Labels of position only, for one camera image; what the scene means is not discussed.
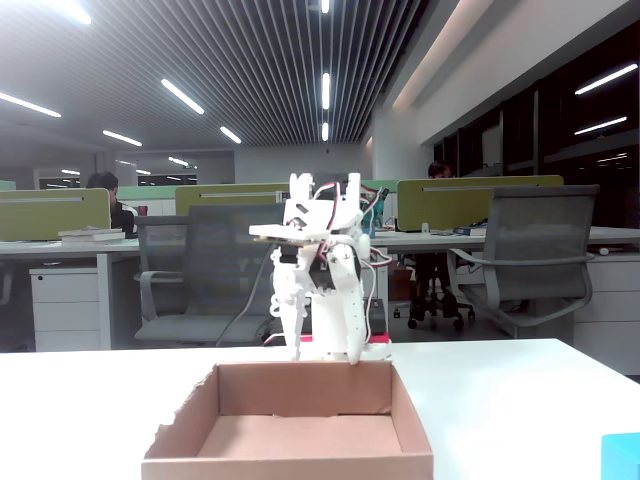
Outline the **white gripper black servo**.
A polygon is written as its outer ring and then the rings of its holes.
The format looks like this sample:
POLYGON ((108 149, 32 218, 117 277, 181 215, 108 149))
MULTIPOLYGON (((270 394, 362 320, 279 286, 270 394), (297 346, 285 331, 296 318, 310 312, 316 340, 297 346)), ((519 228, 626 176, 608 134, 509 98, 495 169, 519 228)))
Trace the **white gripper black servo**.
POLYGON ((270 313, 279 318, 290 359, 300 359, 301 332, 306 317, 305 296, 339 294, 346 328, 346 354, 351 365, 359 362, 365 345, 365 316, 361 261, 352 241, 330 242, 317 253, 320 244, 275 240, 270 313), (337 267, 351 261, 355 279, 337 287, 337 267))

